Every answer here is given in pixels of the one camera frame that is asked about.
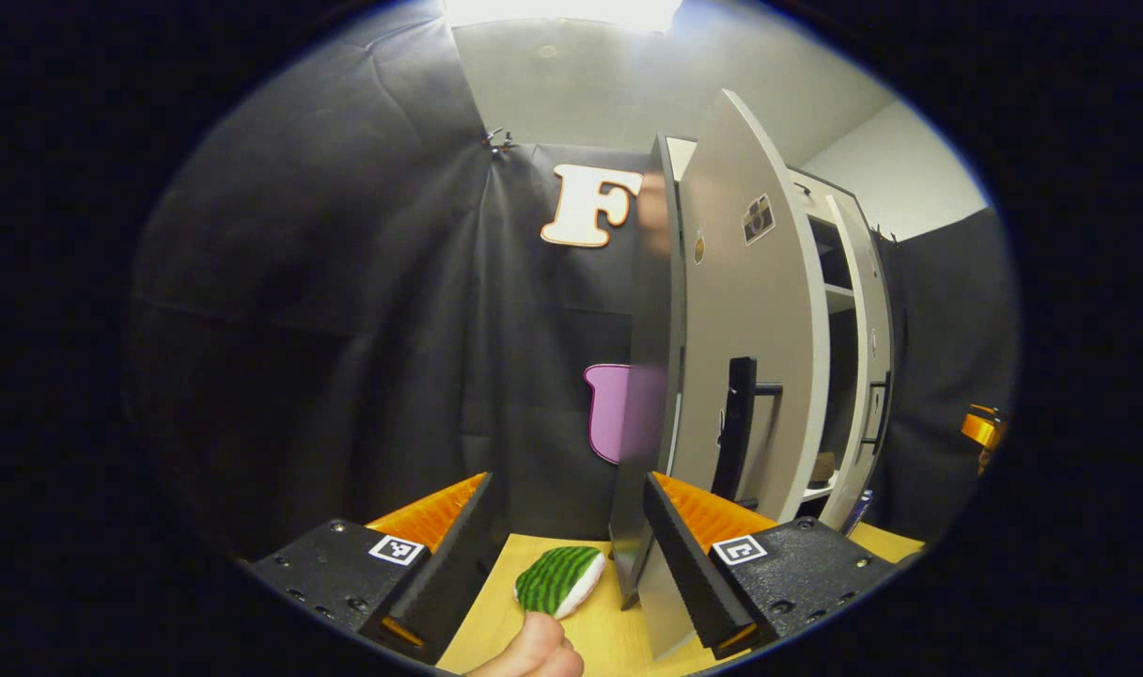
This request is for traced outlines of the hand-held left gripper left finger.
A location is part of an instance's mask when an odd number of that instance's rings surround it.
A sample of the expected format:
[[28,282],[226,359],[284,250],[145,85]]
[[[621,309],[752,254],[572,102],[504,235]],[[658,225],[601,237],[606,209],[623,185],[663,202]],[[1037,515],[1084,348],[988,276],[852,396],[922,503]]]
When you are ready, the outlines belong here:
[[435,664],[497,556],[495,494],[475,473],[368,524],[326,520],[248,567],[326,624]]

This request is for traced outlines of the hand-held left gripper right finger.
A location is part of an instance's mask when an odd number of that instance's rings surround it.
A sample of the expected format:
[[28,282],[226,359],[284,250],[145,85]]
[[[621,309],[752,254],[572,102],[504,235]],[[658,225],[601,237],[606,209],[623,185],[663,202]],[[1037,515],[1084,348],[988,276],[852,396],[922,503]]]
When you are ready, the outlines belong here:
[[897,573],[813,517],[775,523],[665,473],[646,475],[644,513],[717,659],[804,634]]

